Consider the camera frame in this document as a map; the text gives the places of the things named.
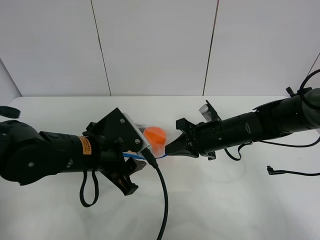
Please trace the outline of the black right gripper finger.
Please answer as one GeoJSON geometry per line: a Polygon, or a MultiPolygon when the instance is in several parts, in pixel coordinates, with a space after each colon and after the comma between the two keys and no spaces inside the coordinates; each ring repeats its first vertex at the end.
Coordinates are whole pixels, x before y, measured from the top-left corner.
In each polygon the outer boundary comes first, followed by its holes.
{"type": "Polygon", "coordinates": [[[165,146],[165,153],[191,153],[189,138],[182,133],[177,139],[165,146]]]}
{"type": "Polygon", "coordinates": [[[199,154],[193,151],[173,151],[173,152],[166,152],[168,156],[184,156],[190,158],[198,158],[199,154]]]}

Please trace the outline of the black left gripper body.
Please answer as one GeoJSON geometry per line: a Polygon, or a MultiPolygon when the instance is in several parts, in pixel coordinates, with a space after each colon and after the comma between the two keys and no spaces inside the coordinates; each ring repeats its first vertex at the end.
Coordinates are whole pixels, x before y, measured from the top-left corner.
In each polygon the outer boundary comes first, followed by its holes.
{"type": "Polygon", "coordinates": [[[118,144],[116,142],[110,143],[105,136],[94,133],[95,125],[95,122],[90,122],[86,131],[83,132],[91,149],[91,154],[88,155],[85,165],[89,169],[106,172],[108,175],[122,174],[125,161],[118,144]]]}

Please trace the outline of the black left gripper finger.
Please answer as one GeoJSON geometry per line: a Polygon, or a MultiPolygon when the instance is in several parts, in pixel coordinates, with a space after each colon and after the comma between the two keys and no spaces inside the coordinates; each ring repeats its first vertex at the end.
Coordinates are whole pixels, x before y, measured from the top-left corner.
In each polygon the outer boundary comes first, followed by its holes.
{"type": "Polygon", "coordinates": [[[129,157],[127,160],[124,161],[124,165],[124,175],[131,176],[132,174],[141,171],[146,166],[146,162],[141,159],[138,160],[133,157],[129,157]]]}
{"type": "Polygon", "coordinates": [[[137,189],[138,185],[133,183],[130,176],[125,172],[120,171],[106,171],[106,177],[125,195],[132,195],[137,189]]]}

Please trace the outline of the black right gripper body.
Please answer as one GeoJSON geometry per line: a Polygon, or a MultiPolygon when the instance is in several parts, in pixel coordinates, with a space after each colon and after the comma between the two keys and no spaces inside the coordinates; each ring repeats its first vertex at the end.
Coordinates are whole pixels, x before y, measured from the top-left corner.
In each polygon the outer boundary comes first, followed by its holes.
{"type": "Polygon", "coordinates": [[[218,122],[200,122],[193,124],[181,118],[176,121],[176,129],[180,130],[188,137],[188,145],[191,152],[197,152],[199,156],[216,159],[216,150],[214,149],[218,142],[218,122]]]}

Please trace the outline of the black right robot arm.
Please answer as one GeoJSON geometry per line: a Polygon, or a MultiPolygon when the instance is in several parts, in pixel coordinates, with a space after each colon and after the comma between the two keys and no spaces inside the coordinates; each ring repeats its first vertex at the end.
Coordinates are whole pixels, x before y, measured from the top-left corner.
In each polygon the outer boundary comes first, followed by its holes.
{"type": "Polygon", "coordinates": [[[216,151],[253,142],[286,137],[320,127],[320,90],[305,88],[289,98],[272,101],[222,120],[206,102],[200,110],[206,122],[193,124],[185,118],[176,121],[182,134],[165,146],[168,156],[203,156],[216,159],[216,151]]]}

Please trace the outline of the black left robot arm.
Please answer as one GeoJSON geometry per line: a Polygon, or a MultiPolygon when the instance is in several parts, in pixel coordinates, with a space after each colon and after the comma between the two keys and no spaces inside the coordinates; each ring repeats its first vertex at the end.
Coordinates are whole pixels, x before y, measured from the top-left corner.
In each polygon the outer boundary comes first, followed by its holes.
{"type": "Polygon", "coordinates": [[[0,123],[0,175],[21,186],[59,173],[101,172],[124,195],[138,186],[130,176],[146,163],[127,151],[139,152],[142,137],[115,108],[98,122],[90,122],[81,136],[36,131],[18,120],[0,123]]]}

